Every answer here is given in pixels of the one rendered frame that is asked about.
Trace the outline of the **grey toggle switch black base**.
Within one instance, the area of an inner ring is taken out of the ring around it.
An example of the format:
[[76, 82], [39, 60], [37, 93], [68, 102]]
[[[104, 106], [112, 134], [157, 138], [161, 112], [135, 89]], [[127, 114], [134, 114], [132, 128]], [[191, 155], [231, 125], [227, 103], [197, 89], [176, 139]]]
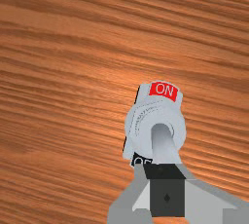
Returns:
[[179, 151], [186, 139], [186, 124], [181, 112], [183, 94], [169, 82], [141, 84], [125, 122], [123, 158], [134, 155], [154, 164], [181, 164]]

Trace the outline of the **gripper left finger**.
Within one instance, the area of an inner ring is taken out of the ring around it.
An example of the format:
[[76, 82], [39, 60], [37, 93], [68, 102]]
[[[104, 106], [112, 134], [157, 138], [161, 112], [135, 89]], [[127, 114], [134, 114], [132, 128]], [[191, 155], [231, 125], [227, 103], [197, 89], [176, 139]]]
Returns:
[[154, 224], [155, 216], [164, 216], [162, 188], [136, 165], [132, 182], [109, 207], [107, 224]]

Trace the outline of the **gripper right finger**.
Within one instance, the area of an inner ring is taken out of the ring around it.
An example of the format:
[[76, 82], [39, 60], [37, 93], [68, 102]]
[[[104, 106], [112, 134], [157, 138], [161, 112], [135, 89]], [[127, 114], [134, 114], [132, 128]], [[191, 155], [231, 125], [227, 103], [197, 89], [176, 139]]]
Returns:
[[169, 164], [166, 215], [189, 224], [249, 224], [249, 203], [196, 179], [183, 164]]

